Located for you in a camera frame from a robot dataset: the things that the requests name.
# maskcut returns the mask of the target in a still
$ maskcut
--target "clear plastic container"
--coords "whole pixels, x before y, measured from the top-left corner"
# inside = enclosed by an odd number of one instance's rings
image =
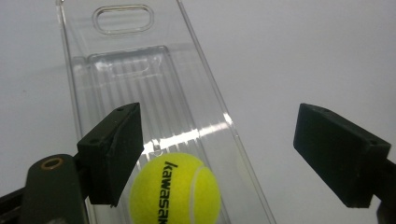
[[[57,8],[78,135],[118,106],[141,104],[145,150],[119,206],[89,205],[91,223],[133,223],[134,177],[174,151],[217,177],[217,223],[275,223],[180,1],[58,0]]]

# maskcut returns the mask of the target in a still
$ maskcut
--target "tennis ball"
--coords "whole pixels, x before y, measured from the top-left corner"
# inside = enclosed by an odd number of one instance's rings
[[[147,163],[134,180],[134,224],[213,224],[220,210],[216,178],[190,154],[169,153]]]

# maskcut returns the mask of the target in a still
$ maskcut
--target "white background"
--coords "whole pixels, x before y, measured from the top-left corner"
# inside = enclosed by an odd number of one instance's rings
[[[345,208],[292,140],[305,102],[396,144],[396,2],[184,5],[277,223],[376,223],[377,198]],[[1,1],[0,196],[35,161],[76,153],[73,120],[54,1]]]

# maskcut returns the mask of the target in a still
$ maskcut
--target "ridged plastic surface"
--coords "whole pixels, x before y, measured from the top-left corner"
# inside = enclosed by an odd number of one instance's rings
[[[104,35],[93,26],[92,15],[109,7],[107,1],[57,2],[78,133],[87,133],[114,108],[141,106],[145,150],[119,206],[90,206],[91,222],[133,223],[128,197],[134,177],[152,158],[181,151],[200,158],[216,176],[222,199],[218,224],[274,224],[181,3],[111,3],[126,5],[149,7],[152,26]]]

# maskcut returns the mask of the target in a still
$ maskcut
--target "oval cutout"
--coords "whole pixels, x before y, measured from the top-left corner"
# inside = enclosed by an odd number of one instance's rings
[[[154,13],[145,5],[100,7],[93,12],[93,26],[103,35],[143,32],[154,23]]]

